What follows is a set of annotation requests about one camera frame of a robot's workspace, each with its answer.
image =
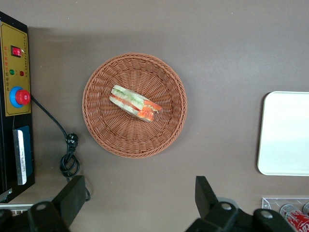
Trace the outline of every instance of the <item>control panel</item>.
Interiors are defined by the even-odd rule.
[[[29,114],[28,35],[4,22],[0,23],[5,115]]]
[[[0,12],[0,203],[32,186],[28,28]]]

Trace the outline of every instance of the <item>blue button ring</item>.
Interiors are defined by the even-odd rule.
[[[12,88],[12,90],[10,92],[10,102],[16,108],[23,107],[23,105],[18,104],[16,99],[15,99],[15,95],[16,95],[17,91],[22,90],[22,89],[23,89],[22,87],[15,86],[14,88]]]

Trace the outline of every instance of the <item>yellow panel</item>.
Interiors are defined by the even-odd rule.
[[[30,93],[28,35],[10,25],[1,22],[0,44],[2,54],[2,70],[4,84],[5,115],[15,116],[31,113],[30,103],[15,108],[10,102],[10,91],[13,87],[21,87]],[[12,46],[20,48],[21,56],[12,55]]]

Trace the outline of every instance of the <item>red emergency stop button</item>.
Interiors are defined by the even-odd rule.
[[[25,89],[18,90],[15,94],[15,99],[18,104],[27,105],[31,100],[30,93]]]

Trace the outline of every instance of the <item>red switch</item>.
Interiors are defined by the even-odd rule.
[[[11,54],[14,57],[21,57],[21,49],[19,47],[11,46]]]
[[[30,93],[25,89],[18,90],[15,94],[15,99],[18,104],[27,105],[31,100]]]

